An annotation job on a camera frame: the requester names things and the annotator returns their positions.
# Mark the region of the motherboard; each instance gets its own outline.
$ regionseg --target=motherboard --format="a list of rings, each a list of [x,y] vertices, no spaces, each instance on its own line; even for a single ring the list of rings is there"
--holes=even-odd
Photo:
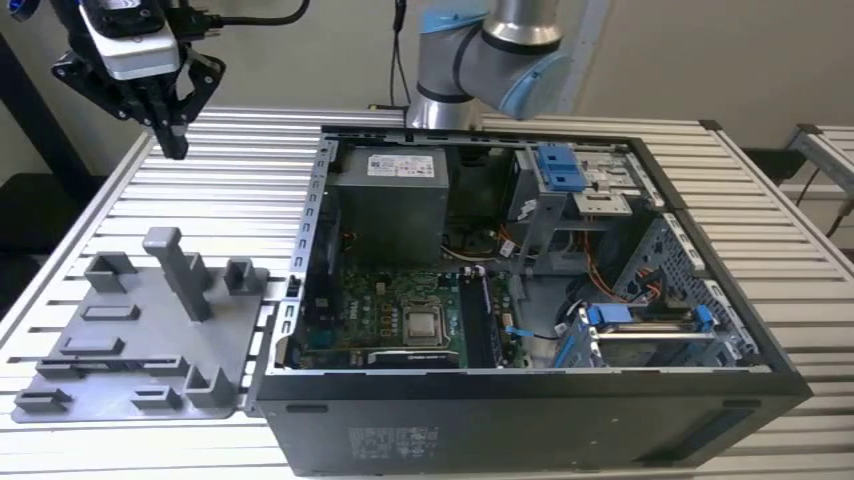
[[[470,368],[470,351],[485,350],[494,367],[522,362],[521,344],[505,328],[513,324],[505,274],[477,289],[462,278],[449,272],[343,269],[336,297],[316,299],[334,302],[335,314],[307,326],[300,367]],[[474,302],[461,296],[461,286],[475,293]],[[465,325],[471,309],[485,315]]]

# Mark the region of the black front panel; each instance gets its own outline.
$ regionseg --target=black front panel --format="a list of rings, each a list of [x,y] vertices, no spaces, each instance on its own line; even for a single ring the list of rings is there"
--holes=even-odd
[[[779,413],[773,402],[733,409],[739,421],[714,435],[710,415],[729,411],[714,397],[331,400],[260,407],[291,467],[311,476],[697,465]],[[288,405],[299,405],[298,413]],[[678,457],[658,453],[673,439],[699,436],[702,444],[690,443]]]

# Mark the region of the gray plastic block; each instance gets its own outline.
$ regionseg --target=gray plastic block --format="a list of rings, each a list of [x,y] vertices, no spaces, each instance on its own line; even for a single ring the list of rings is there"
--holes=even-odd
[[[83,319],[91,322],[99,320],[136,320],[139,307],[136,305],[123,307],[90,307],[82,314]]]
[[[196,367],[191,367],[184,384],[184,395],[196,407],[216,408],[234,402],[236,390],[228,383],[222,370],[216,371],[208,382]]]
[[[66,344],[59,347],[59,353],[63,355],[118,355],[123,348],[124,342],[119,337],[68,337]]]
[[[92,258],[84,276],[99,293],[126,293],[119,275],[136,273],[124,252],[102,252]]]
[[[204,286],[200,285],[200,274],[187,262],[187,257],[178,242],[182,239],[182,231],[175,227],[154,227],[143,240],[143,249],[158,258],[163,267],[163,275],[178,295],[187,315],[194,322],[203,322],[211,317],[211,306],[204,299]],[[191,262],[195,268],[204,268],[200,257]]]
[[[199,289],[208,319],[191,317],[164,269],[118,273],[126,293],[95,287],[87,293],[50,356],[36,364],[30,389],[16,398],[16,422],[206,419],[234,413],[268,272],[235,259],[227,282],[227,269],[204,269],[202,257],[184,256],[170,243],[180,232],[166,233],[166,240],[163,233],[147,240],[156,240],[154,251],[162,253],[163,247],[183,259],[179,263],[171,256],[164,263],[179,264],[179,270],[183,265],[178,276]],[[235,283],[234,272],[255,276]]]
[[[168,408],[170,410],[180,410],[182,397],[175,393],[172,387],[139,387],[134,391],[131,403],[140,410],[155,410]]]
[[[263,288],[255,275],[252,260],[231,258],[226,264],[226,285],[231,295],[256,295]]]
[[[66,412],[66,403],[71,402],[71,397],[59,388],[24,390],[15,397],[15,404],[27,413],[62,413]]]

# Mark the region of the circuit board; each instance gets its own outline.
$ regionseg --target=circuit board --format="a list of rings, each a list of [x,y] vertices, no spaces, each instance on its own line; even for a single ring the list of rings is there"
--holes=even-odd
[[[458,368],[469,368],[457,273],[350,268],[339,282],[332,322],[307,326],[302,368],[370,368],[374,355],[402,351],[453,352]],[[505,365],[515,366],[521,343],[501,327],[513,315],[505,274],[489,286],[499,335],[493,340],[503,347]]]

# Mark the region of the metal frame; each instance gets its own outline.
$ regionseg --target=metal frame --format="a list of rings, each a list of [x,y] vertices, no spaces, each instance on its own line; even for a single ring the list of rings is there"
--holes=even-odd
[[[789,144],[854,198],[854,128],[799,125]]]
[[[791,211],[739,150],[695,121],[549,116],[519,123],[486,116],[495,131],[641,136],[766,325],[817,397],[771,422],[695,472],[669,475],[849,479],[854,472],[854,284],[851,267]],[[0,451],[4,472],[55,472],[56,478],[210,477],[211,467],[256,479],[291,475],[266,422],[238,413],[227,420],[86,425],[15,424],[14,392],[30,383],[83,298],[88,257],[112,243],[130,248],[148,226],[182,227],[188,250],[218,266],[240,253],[271,269],[267,299],[284,295],[296,221],[323,124],[396,126],[399,112],[210,109],[190,130],[184,162],[163,158],[143,138],[0,322]],[[143,265],[131,252],[135,264]],[[272,313],[268,303],[267,313]],[[251,347],[259,354],[260,333]],[[20,360],[10,363],[10,357]],[[247,364],[247,373],[255,361]],[[610,478],[661,478],[663,471],[614,472]],[[530,473],[514,479],[575,478]]]

